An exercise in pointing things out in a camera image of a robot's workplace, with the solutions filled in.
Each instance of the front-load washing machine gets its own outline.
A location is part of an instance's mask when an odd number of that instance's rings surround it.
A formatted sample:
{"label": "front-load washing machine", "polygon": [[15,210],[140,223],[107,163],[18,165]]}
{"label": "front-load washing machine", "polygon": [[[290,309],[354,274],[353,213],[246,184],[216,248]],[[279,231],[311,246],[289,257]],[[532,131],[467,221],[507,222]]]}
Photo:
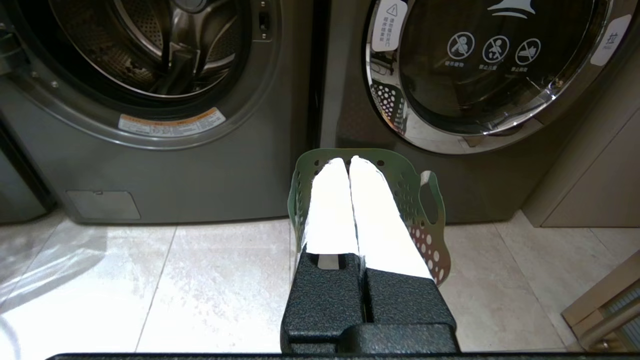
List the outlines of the front-load washing machine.
{"label": "front-load washing machine", "polygon": [[330,1],[320,145],[434,171],[450,223],[509,219],[636,46],[636,3]]}
{"label": "front-load washing machine", "polygon": [[53,196],[0,124],[0,225],[33,220],[54,206]]}
{"label": "front-load washing machine", "polygon": [[286,214],[311,1],[1,0],[0,119],[72,219]]}

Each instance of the laundry basket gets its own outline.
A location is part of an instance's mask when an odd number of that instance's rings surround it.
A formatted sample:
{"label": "laundry basket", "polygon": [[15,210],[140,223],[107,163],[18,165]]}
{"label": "laundry basket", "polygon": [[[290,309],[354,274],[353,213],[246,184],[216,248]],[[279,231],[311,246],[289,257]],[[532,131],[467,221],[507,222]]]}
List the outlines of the laundry basket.
{"label": "laundry basket", "polygon": [[[298,159],[289,193],[289,218],[296,233],[297,250],[300,251],[302,234],[311,200],[311,184],[322,167],[331,159],[342,158],[347,165],[353,156],[369,160],[387,178],[400,216],[411,234],[413,242],[427,263],[436,284],[449,276],[451,258],[444,243],[445,212],[436,175],[429,171],[416,174],[413,165],[402,155],[382,149],[316,149]],[[432,223],[424,214],[420,203],[422,185],[435,199],[438,219]]]}

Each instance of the textured black plastic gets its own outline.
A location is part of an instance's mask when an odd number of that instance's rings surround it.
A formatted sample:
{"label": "textured black plastic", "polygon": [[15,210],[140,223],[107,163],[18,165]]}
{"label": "textured black plastic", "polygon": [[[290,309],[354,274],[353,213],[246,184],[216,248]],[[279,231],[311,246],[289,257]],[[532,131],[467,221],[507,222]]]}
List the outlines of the textured black plastic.
{"label": "textured black plastic", "polygon": [[364,323],[347,329],[338,344],[341,354],[446,354],[459,351],[451,326],[439,323]]}
{"label": "textured black plastic", "polygon": [[456,330],[456,321],[431,279],[367,269],[365,287],[367,322],[441,323]]}
{"label": "textured black plastic", "polygon": [[49,360],[638,360],[636,354],[456,354],[456,355],[389,355],[389,356],[287,356],[280,354],[66,354]]}
{"label": "textured black plastic", "polygon": [[[317,255],[300,256],[296,275],[280,328],[280,347],[284,353],[313,353],[326,350],[349,327],[364,322],[360,291],[360,258],[344,255],[345,267],[322,270]],[[293,344],[316,344],[294,346]]]}

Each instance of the floor tile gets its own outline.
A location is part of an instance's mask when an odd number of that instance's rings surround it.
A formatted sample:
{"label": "floor tile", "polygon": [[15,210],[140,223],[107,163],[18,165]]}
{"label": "floor tile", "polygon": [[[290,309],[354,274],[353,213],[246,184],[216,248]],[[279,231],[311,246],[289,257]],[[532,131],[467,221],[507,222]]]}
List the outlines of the floor tile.
{"label": "floor tile", "polygon": [[293,224],[289,224],[289,283],[293,283],[296,275],[296,265],[298,264],[298,241]]}
{"label": "floor tile", "polygon": [[288,221],[191,230],[178,228],[137,351],[279,352]]}
{"label": "floor tile", "polygon": [[622,263],[640,250],[640,228],[630,229],[591,229],[602,245]]}
{"label": "floor tile", "polygon": [[589,229],[536,229],[519,211],[496,224],[565,345],[575,341],[560,313],[618,262]]}
{"label": "floor tile", "polygon": [[0,305],[63,218],[57,210],[26,224],[0,226]]}
{"label": "floor tile", "polygon": [[528,353],[539,354],[541,352],[543,352],[543,353],[560,353],[560,352],[568,352],[568,351],[564,347],[561,347],[561,348],[534,348],[534,349],[518,350],[519,354],[528,354]]}
{"label": "floor tile", "polygon": [[448,226],[445,241],[452,269],[440,291],[463,351],[563,346],[493,224]]}
{"label": "floor tile", "polygon": [[0,359],[133,351],[174,233],[63,221],[0,308]]}
{"label": "floor tile", "polygon": [[289,219],[213,225],[180,225],[175,238],[207,249],[288,247]]}

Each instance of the washer door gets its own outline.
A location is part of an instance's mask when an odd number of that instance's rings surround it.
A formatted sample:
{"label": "washer door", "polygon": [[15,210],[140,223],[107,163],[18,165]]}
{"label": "washer door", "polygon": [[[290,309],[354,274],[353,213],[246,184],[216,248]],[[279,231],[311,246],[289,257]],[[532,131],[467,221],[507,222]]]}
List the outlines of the washer door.
{"label": "washer door", "polygon": [[[521,140],[577,76],[600,72],[604,64],[588,60],[610,56],[631,18],[608,34],[621,11],[614,7],[635,8],[617,3],[375,1],[365,48],[372,99],[394,131],[429,151],[467,154]],[[588,85],[579,83],[580,91]]]}
{"label": "washer door", "polygon": [[212,141],[248,118],[273,77],[274,1],[3,6],[29,59],[14,82],[61,120],[112,142],[176,149]]}

